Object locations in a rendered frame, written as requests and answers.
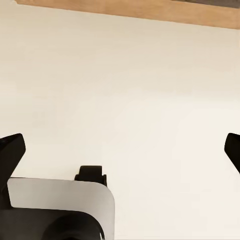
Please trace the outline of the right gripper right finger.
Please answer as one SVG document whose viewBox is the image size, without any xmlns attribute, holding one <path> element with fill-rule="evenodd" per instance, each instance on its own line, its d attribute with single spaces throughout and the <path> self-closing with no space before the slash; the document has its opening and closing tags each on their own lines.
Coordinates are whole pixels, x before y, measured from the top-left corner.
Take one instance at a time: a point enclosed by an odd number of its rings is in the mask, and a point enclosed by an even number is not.
<svg viewBox="0 0 240 240">
<path fill-rule="evenodd" d="M 240 135 L 229 133 L 227 135 L 224 151 L 240 173 Z"/>
</svg>

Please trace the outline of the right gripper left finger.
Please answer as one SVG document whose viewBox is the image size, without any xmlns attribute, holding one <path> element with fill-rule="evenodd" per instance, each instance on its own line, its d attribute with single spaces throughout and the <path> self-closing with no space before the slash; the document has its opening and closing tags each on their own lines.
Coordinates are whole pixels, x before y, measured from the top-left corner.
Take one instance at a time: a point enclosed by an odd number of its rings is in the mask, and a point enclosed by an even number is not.
<svg viewBox="0 0 240 240">
<path fill-rule="evenodd" d="M 0 138 L 0 193 L 26 152 L 21 133 Z"/>
</svg>

